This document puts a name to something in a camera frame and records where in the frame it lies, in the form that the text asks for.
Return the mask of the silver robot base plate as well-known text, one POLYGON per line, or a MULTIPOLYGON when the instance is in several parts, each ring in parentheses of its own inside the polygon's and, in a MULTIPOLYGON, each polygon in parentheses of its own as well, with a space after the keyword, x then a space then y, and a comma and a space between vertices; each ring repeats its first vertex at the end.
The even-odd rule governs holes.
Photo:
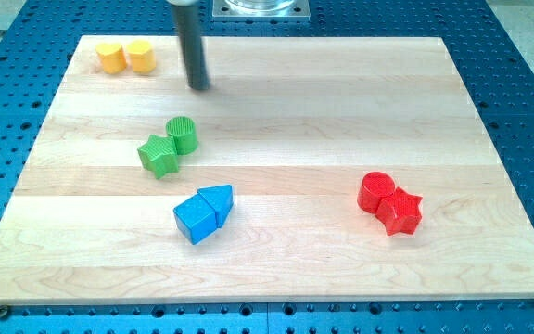
POLYGON ((211 15, 215 20, 309 20, 309 0, 212 0, 211 15))

